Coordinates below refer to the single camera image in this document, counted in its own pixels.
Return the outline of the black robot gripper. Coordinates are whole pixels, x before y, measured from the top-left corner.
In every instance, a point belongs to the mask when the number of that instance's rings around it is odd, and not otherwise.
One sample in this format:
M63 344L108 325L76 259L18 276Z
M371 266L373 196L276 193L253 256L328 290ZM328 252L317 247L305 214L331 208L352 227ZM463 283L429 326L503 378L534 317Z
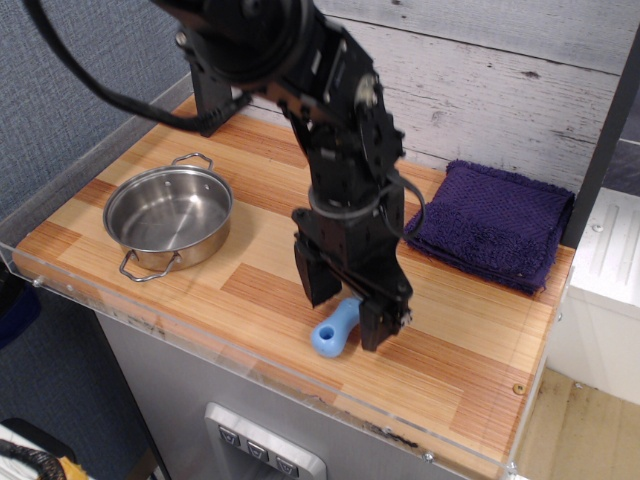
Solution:
M349 286L359 305L361 346L375 352L412 322L413 290L396 256L404 188L387 185L366 207L336 212L298 208L294 256L307 299L317 307Z

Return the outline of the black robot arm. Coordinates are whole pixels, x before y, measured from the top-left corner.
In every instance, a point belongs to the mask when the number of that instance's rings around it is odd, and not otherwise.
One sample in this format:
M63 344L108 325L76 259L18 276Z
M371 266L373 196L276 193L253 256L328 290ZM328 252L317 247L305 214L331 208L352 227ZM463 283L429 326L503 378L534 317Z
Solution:
M413 290L396 250L407 182L402 133L373 61L311 1L164 1L204 76L276 104L307 159L309 205L293 212L296 265L309 301L343 287L361 300L362 347L410 320Z

